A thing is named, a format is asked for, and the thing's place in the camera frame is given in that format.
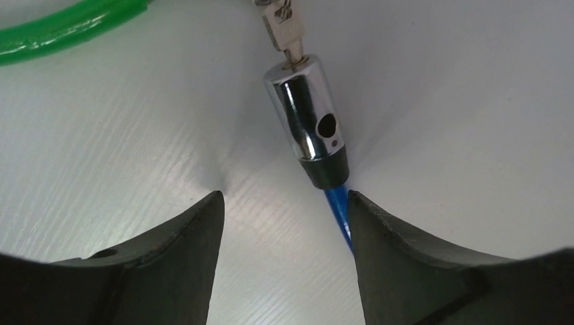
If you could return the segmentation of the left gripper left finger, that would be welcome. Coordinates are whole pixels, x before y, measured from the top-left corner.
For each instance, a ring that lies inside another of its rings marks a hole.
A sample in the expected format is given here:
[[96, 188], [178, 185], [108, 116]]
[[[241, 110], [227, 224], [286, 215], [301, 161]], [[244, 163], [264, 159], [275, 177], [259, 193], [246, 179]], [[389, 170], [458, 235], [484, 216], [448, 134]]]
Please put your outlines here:
[[86, 258], [1, 256], [2, 324], [205, 324], [224, 226], [214, 191]]

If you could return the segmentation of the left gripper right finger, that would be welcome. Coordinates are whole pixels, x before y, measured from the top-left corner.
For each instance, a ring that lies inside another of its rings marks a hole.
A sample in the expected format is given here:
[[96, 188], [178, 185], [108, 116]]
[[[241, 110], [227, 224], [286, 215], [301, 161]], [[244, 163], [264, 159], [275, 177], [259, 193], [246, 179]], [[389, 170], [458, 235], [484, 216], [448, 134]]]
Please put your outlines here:
[[367, 324], [572, 324], [573, 249], [526, 259], [440, 239], [349, 194]]

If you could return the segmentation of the blue cable lock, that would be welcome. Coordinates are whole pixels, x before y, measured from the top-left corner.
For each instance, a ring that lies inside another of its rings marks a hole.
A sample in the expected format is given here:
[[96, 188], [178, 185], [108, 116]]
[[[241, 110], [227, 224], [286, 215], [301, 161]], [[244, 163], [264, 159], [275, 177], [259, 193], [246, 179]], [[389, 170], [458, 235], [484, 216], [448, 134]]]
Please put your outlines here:
[[309, 54], [297, 64], [280, 63], [264, 74], [263, 83], [296, 159], [311, 183], [324, 192], [351, 246], [346, 141], [322, 61]]

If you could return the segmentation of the silver keys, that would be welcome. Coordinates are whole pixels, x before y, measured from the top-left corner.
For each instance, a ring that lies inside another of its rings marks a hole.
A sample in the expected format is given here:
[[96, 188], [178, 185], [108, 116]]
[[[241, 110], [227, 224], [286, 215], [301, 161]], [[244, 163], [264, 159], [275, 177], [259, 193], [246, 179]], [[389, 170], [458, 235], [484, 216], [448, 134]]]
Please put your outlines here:
[[305, 59], [303, 26], [299, 1], [295, 0], [254, 0], [261, 11], [263, 23], [276, 51], [286, 58], [286, 67], [294, 68]]

